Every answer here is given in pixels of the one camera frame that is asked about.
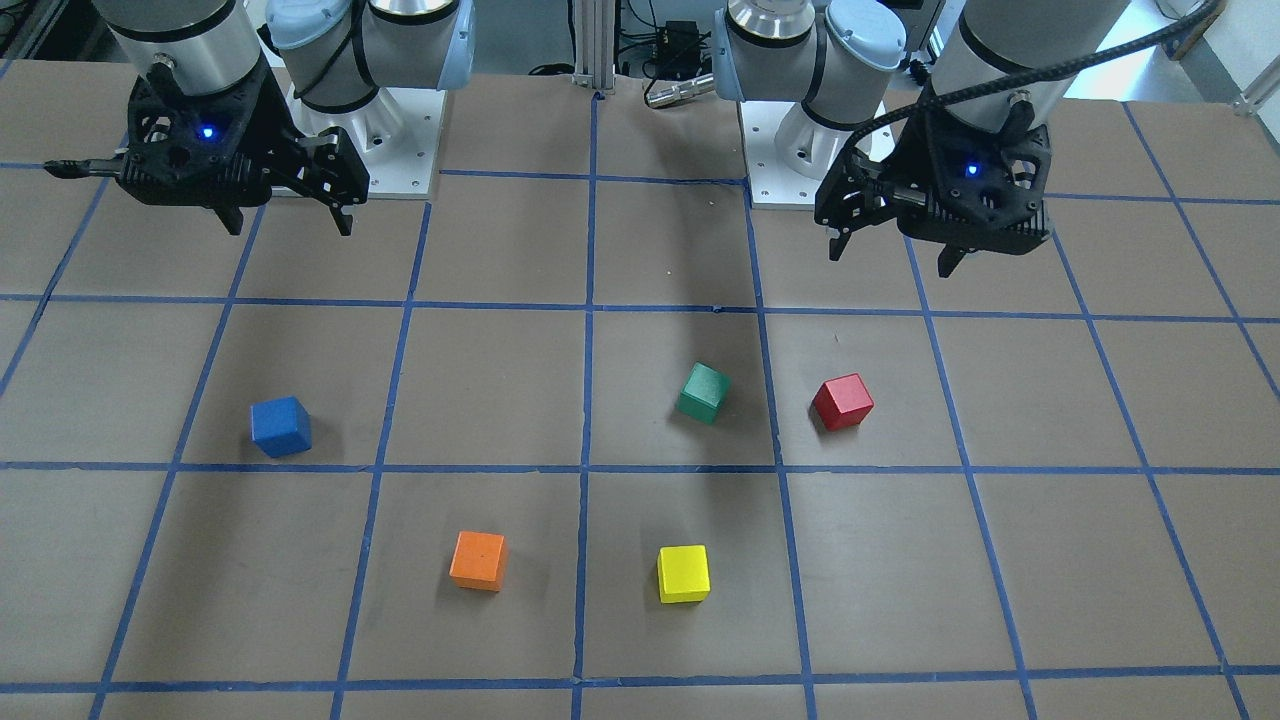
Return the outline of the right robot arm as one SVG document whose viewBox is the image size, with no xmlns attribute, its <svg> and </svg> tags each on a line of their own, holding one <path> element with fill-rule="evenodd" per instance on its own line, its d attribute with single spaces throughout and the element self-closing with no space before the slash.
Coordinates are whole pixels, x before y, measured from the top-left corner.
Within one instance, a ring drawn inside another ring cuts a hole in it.
<svg viewBox="0 0 1280 720">
<path fill-rule="evenodd" d="M 95 8 L 138 74 L 125 145 L 46 172 L 207 209 L 232 234 L 278 188 L 319 201 L 349 234 L 369 159 L 410 138 L 392 90 L 458 90 L 474 67 L 471 1 L 270 1 L 260 27 L 241 1 Z"/>
</svg>

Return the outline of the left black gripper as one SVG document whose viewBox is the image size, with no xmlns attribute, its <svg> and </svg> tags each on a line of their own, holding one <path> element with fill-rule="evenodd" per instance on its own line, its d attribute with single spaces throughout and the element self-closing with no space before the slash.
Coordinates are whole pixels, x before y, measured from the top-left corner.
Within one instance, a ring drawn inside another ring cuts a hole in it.
<svg viewBox="0 0 1280 720">
<path fill-rule="evenodd" d="M 817 191 L 814 220 L 829 229 L 837 261 L 854 232 L 897 217 L 906 236 L 943 245 L 937 273 L 946 279 L 969 252 L 1020 256 L 1050 237 L 1051 163 L 1048 127 L 1027 96 L 1006 102 L 993 131 L 933 108 L 908 120 L 884 161 L 841 154 Z"/>
</svg>

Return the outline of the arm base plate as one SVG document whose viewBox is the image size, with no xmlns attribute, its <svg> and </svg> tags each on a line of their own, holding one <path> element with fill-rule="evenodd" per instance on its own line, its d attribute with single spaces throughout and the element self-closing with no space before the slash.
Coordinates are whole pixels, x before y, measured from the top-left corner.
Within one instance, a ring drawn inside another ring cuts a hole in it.
<svg viewBox="0 0 1280 720">
<path fill-rule="evenodd" d="M 306 135 L 346 129 L 367 169 L 370 199 L 429 200 L 449 99 L 440 90 L 380 88 L 353 111 L 321 113 L 300 99 L 288 108 Z"/>
<path fill-rule="evenodd" d="M 850 133 L 817 124 L 797 102 L 741 102 L 739 115 L 751 205 L 812 213 Z"/>
</svg>

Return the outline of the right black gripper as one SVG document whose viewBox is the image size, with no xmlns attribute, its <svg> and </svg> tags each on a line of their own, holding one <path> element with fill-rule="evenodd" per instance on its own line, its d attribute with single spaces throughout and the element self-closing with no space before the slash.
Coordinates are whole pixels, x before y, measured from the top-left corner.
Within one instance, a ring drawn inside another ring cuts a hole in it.
<svg viewBox="0 0 1280 720">
<path fill-rule="evenodd" d="M 301 137 L 266 58 L 229 88 L 184 95 L 175 67 L 155 61 L 134 85 L 127 108 L 128 145 L 118 184 L 147 205 L 210 208 L 230 236 L 241 236 L 241 208 L 265 204 L 283 186 L 315 199 L 349 237 L 346 210 L 369 200 L 370 174 L 343 127 Z"/>
</svg>

